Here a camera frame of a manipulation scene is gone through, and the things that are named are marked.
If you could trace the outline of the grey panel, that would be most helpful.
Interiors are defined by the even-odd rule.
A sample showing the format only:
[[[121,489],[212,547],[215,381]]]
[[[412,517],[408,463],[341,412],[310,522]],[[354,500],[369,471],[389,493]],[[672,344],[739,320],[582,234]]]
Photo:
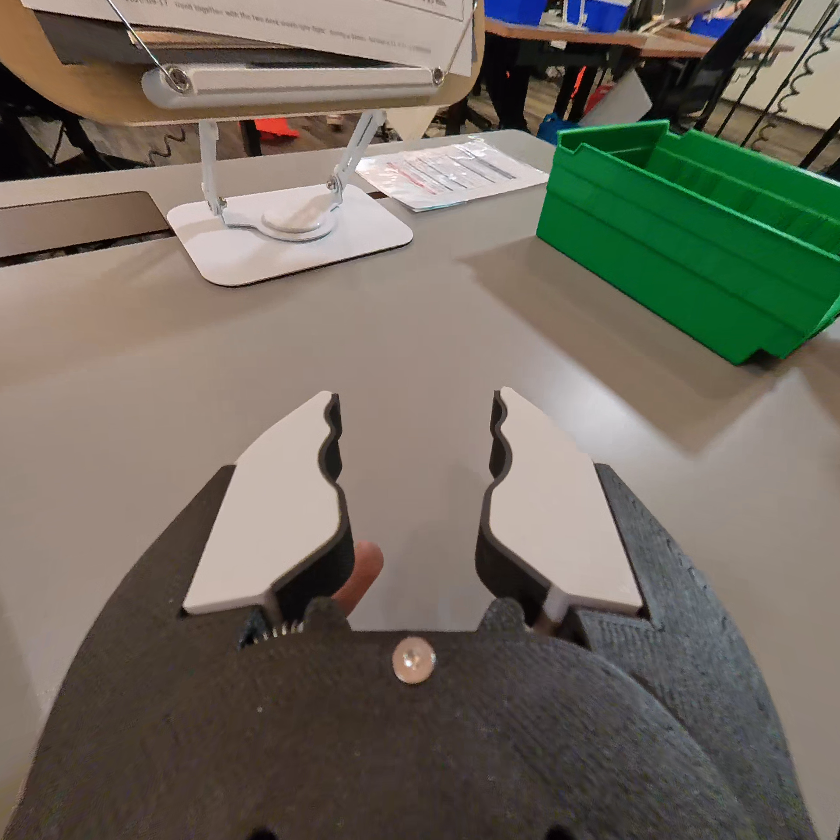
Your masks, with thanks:
[[[653,102],[636,70],[629,70],[590,111],[590,127],[636,123],[652,109]]]

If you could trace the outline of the laminated paper sheet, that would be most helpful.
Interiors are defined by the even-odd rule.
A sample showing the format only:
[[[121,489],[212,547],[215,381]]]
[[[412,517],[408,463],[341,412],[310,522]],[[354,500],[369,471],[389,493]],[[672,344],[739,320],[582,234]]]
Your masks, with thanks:
[[[378,154],[356,168],[377,191],[421,213],[546,184],[549,175],[479,136],[446,146]]]

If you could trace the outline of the blue background bin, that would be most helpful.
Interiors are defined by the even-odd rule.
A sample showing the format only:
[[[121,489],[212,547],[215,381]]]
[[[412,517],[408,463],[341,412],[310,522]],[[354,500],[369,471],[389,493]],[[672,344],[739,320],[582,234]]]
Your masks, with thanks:
[[[614,34],[623,24],[632,1],[565,1],[566,23],[596,34]]]
[[[511,25],[536,27],[550,1],[485,1],[485,16]]]

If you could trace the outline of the long wooden background desk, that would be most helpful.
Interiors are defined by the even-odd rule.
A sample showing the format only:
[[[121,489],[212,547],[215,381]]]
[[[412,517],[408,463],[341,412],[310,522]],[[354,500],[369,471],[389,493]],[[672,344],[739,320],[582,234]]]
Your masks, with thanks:
[[[500,130],[529,131],[524,108],[535,70],[563,68],[555,112],[579,121],[600,70],[616,79],[630,70],[640,73],[652,106],[645,117],[681,124],[700,113],[697,127],[708,120],[753,41],[786,2],[751,2],[722,37],[701,44],[692,34],[668,34],[667,24],[656,35],[620,29],[603,34],[578,28],[515,24],[488,17],[479,78],[496,112]]]

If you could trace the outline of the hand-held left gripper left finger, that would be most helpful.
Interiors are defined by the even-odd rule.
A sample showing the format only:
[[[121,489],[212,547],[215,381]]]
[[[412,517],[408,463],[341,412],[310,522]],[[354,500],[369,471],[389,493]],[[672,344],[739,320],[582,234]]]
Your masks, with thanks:
[[[182,604],[190,616],[256,607],[302,623],[354,570],[343,489],[340,397],[319,392],[237,459]]]

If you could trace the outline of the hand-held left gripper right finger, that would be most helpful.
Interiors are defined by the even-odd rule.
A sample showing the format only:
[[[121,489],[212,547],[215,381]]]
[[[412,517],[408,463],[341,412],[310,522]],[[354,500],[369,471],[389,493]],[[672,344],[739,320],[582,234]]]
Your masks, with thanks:
[[[550,633],[573,608],[638,618],[644,599],[595,465],[574,439],[510,387],[490,413],[491,481],[476,572]]]

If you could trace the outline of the wooden stand board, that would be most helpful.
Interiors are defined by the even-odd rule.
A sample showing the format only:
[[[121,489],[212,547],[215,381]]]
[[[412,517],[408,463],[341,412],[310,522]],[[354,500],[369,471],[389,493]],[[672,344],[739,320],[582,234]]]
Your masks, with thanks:
[[[223,65],[255,67],[383,67],[372,59],[337,56],[310,49],[261,45],[238,38],[147,28],[138,35],[126,25],[35,12],[23,2],[2,2],[2,65],[38,95],[84,119],[131,127],[197,123],[200,119],[232,121],[279,116],[310,116],[328,111],[360,112],[376,108],[443,107],[471,89],[485,45],[482,2],[476,10],[478,58],[466,77],[444,72],[430,95],[393,98],[374,104],[358,99],[347,104],[324,100],[281,107],[271,114],[237,105],[214,117],[210,110],[159,108],[141,87],[149,70],[168,66]]]

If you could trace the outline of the grey desk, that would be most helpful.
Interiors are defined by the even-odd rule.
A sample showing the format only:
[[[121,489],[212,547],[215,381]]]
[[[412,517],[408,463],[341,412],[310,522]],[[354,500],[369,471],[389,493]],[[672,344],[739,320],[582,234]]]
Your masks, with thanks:
[[[539,241],[544,190],[412,214],[404,248],[225,290],[173,237],[2,268],[2,764],[92,619],[219,466],[340,394],[367,628],[457,628],[493,392],[612,466],[708,577],[793,751],[838,749],[838,325],[734,367]]]

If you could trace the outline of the green plastic bin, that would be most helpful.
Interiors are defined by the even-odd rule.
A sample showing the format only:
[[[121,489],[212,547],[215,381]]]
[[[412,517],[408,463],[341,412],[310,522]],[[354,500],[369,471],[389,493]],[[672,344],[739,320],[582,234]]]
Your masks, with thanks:
[[[559,132],[537,236],[734,365],[838,318],[838,182],[666,120]]]

